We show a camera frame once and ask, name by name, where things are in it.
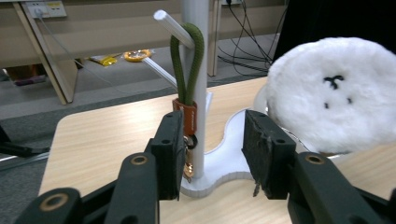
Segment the wall socket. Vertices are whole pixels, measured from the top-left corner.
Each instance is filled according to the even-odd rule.
[[[26,6],[29,8],[29,12],[33,18],[37,18],[35,14],[37,10],[41,11],[42,18],[67,16],[62,1],[26,2]]]
[[[227,0],[221,0],[221,4],[224,6],[228,6]],[[242,0],[231,0],[231,5],[241,5]]]

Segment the green cord loop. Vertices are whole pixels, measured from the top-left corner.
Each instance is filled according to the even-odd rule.
[[[201,31],[194,24],[185,23],[181,26],[187,31],[187,33],[189,33],[195,45],[194,58],[192,60],[187,88],[183,76],[183,67],[180,60],[180,53],[178,50],[180,41],[173,35],[171,37],[170,44],[171,58],[177,80],[178,100],[184,105],[192,105],[195,84],[199,75],[202,59],[204,58],[205,42]]]

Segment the white plush toy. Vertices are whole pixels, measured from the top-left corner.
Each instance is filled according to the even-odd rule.
[[[355,37],[300,45],[270,68],[256,98],[255,107],[262,105],[310,151],[342,153],[395,142],[396,56]]]

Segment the wooden table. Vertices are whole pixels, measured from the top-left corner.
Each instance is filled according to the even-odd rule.
[[[206,119],[205,148],[221,140],[227,119],[250,107],[265,79],[210,88],[214,93]],[[122,160],[143,151],[160,121],[171,112],[164,96],[126,105],[78,113],[62,119],[52,143],[40,194],[73,187],[86,195],[117,178]],[[396,146],[354,153],[337,162],[352,183],[385,199],[396,187]],[[253,198],[254,183],[235,180],[202,199],[181,195],[161,202],[161,223],[290,223],[287,201],[269,201],[261,192]]]

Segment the brown leather tag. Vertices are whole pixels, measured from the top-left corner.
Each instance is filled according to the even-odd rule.
[[[183,105],[178,98],[172,101],[173,109],[184,112],[184,134],[193,135],[197,131],[197,104]]]

